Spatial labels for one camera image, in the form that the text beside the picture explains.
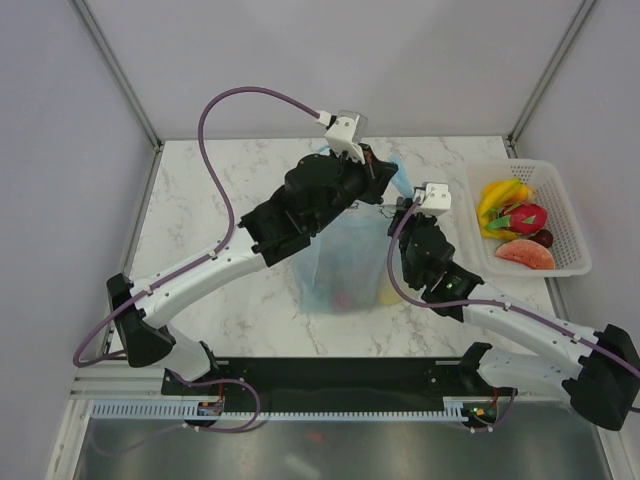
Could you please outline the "light blue plastic bag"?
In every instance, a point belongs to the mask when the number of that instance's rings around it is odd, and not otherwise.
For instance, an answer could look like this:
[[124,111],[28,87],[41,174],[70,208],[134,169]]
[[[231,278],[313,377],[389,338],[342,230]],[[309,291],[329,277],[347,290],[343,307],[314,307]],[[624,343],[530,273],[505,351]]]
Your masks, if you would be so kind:
[[395,210],[392,203],[356,201],[293,256],[302,312],[338,315],[385,303],[387,231]]

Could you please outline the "yellow fake banana bunch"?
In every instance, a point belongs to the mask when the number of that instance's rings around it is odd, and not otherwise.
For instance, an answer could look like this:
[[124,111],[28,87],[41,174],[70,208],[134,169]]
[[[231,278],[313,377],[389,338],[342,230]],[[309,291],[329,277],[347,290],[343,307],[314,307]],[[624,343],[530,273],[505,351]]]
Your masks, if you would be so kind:
[[476,207],[476,218],[480,227],[481,236],[484,238],[493,238],[498,240],[511,241],[517,238],[517,235],[508,230],[489,231],[487,225],[491,218],[489,213],[495,208],[501,207],[505,202],[513,197],[523,186],[517,178],[511,178],[499,182],[489,193],[483,196],[482,200]]

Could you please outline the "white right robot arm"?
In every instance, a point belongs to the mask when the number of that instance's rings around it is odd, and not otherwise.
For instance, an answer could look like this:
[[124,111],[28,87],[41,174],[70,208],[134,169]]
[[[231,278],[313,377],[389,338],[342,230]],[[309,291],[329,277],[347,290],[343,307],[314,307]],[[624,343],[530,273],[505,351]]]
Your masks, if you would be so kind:
[[437,220],[401,199],[388,230],[387,256],[401,260],[404,282],[419,292],[408,303],[462,324],[488,329],[527,349],[513,354],[476,343],[463,355],[458,385],[536,392],[566,401],[585,420],[622,429],[639,394],[639,352],[631,336],[609,324],[598,331],[532,310],[462,268]]

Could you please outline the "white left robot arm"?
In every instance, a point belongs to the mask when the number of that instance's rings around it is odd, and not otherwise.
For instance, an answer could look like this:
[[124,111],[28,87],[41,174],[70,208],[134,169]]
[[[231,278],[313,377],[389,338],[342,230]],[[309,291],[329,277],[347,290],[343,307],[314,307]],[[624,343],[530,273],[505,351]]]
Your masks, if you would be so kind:
[[213,391],[219,380],[213,353],[171,321],[218,288],[309,247],[353,203],[381,204],[398,167],[379,160],[369,145],[362,151],[363,162],[335,153],[303,157],[283,185],[214,246],[154,277],[111,277],[108,297],[129,366],[161,366],[197,394]]

